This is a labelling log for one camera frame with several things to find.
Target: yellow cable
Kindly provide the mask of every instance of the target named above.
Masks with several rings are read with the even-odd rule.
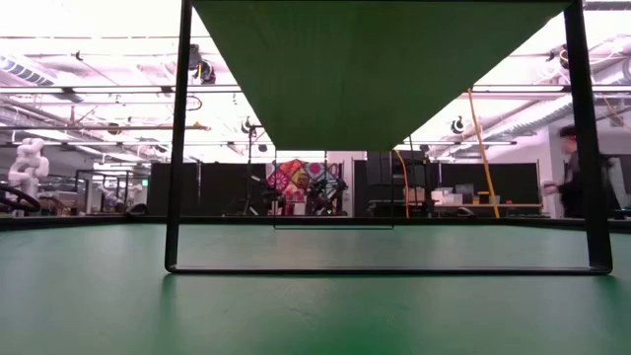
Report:
[[[493,204],[493,212],[495,219],[500,218],[500,210],[497,208],[497,200],[495,199],[495,189],[493,189],[493,181],[491,180],[491,173],[489,171],[489,162],[486,160],[486,153],[484,152],[484,146],[482,145],[482,136],[480,135],[480,127],[477,124],[477,117],[475,116],[475,109],[473,109],[473,94],[471,89],[466,90],[469,94],[469,104],[471,105],[471,117],[473,117],[473,124],[475,125],[475,135],[477,136],[477,144],[480,147],[480,153],[482,154],[482,163],[484,164],[484,174],[486,174],[486,183],[489,185],[489,192],[491,192],[491,203]]]
[[[618,118],[620,120],[620,124],[622,124],[622,126],[624,128],[626,128],[627,130],[631,131],[631,127],[629,127],[626,123],[624,123],[624,118],[622,118],[618,112],[615,111],[615,109],[611,106],[611,104],[609,103],[609,100],[607,98],[603,98],[604,99],[604,103],[607,104],[607,107],[609,107],[609,113],[612,113],[613,115],[615,115],[616,118]]]
[[[407,169],[405,168],[405,162],[403,162],[403,158],[401,158],[401,155],[398,154],[398,151],[394,151],[394,153],[396,153],[396,156],[398,157],[398,160],[401,161],[401,166],[403,167],[403,181],[405,182],[405,218],[410,218],[410,206],[409,206],[409,188],[407,187]]]

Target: green fabric panel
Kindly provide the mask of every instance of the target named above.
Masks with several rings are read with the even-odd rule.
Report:
[[[401,142],[567,5],[194,4],[278,149],[371,151]]]

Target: green table surface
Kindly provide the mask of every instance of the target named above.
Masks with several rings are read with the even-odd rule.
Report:
[[[567,4],[194,1],[277,149],[329,151],[392,149]]]
[[[182,263],[587,263],[580,232],[182,226]],[[0,354],[631,354],[631,236],[601,277],[168,275],[165,228],[0,234]]]

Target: green tabletop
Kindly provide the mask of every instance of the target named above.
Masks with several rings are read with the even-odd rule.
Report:
[[[0,354],[631,354],[631,237],[601,277],[207,277],[165,228],[0,234]],[[205,264],[587,263],[583,233],[513,227],[182,226]]]

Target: black metal frame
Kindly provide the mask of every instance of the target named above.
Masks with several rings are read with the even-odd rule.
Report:
[[[123,197],[123,203],[125,204],[125,208],[127,207],[127,195],[129,194],[129,181],[130,180],[134,180],[134,179],[144,179],[144,178],[149,178],[148,176],[134,176],[131,177],[129,175],[129,173],[132,173],[130,171],[124,171],[125,172],[125,177],[121,177],[121,176],[109,176],[108,173],[123,173],[123,171],[117,171],[117,170],[77,170],[75,172],[75,192],[77,194],[79,194],[79,179],[81,178],[81,174],[86,174],[86,175],[100,175],[103,176],[103,184],[105,186],[105,178],[106,177],[111,177],[111,178],[116,178],[116,196],[118,196],[118,193],[120,192],[120,181],[124,178],[125,179],[125,194]],[[84,205],[85,208],[87,210],[88,208],[88,181],[85,180],[85,185],[86,185],[86,193],[84,195]],[[102,195],[101,196],[101,212],[104,212],[104,208],[105,208],[105,196]]]
[[[566,2],[563,0],[484,0],[486,2]],[[188,78],[188,48],[192,18],[192,0],[182,0],[177,56],[177,78],[175,91],[175,117],[173,150],[171,159],[171,179],[169,186],[169,209],[167,215],[167,241],[165,269],[172,273],[215,274],[215,275],[309,275],[309,274],[348,274],[348,275],[603,275],[611,272],[612,257],[607,220],[605,215],[604,192],[598,167],[598,142],[596,137],[596,115],[594,95],[590,76],[590,61],[585,34],[582,1],[572,0],[564,12],[567,38],[572,99],[577,128],[581,171],[585,179],[585,201],[588,249],[590,265],[586,267],[455,267],[455,268],[405,268],[374,267],[347,268],[331,267],[323,269],[295,268],[205,268],[182,266],[177,263],[178,228],[180,222],[181,175],[178,171],[183,163],[184,130],[186,116],[186,94]]]

